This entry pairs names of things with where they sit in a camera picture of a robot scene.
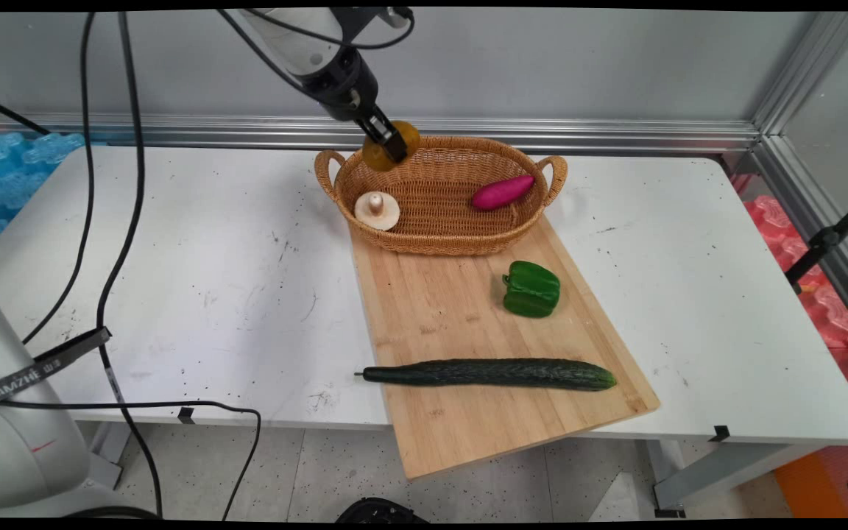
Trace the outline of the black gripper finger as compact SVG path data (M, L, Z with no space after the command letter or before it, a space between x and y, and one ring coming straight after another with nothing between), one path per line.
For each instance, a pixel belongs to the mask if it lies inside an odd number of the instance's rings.
M410 123L390 120L380 108L359 119L366 165L398 165L410 156Z

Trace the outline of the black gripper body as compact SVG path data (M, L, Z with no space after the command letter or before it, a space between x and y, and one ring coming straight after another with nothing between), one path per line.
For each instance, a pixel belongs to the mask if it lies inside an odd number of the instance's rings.
M356 48L326 49L304 57L303 90L337 121L381 123L379 84Z

